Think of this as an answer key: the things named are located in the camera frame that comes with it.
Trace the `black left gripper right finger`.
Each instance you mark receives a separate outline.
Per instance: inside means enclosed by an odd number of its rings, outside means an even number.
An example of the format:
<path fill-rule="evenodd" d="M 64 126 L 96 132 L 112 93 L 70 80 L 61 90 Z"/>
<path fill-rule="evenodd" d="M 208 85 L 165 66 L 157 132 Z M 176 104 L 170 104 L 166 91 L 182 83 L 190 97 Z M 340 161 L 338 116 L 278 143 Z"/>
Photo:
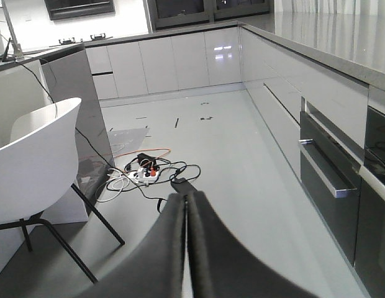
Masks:
<path fill-rule="evenodd" d="M 188 258 L 194 297 L 313 297 L 248 251 L 206 195 L 186 179 L 171 183 L 187 204 Z"/>

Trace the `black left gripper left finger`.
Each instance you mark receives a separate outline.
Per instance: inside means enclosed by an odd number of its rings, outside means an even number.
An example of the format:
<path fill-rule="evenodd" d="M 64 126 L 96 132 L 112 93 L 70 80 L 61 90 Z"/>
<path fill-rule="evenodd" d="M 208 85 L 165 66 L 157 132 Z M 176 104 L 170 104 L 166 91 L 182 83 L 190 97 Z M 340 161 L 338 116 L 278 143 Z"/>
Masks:
<path fill-rule="evenodd" d="M 170 194 L 152 228 L 128 257 L 80 297 L 181 297 L 185 201 Z"/>

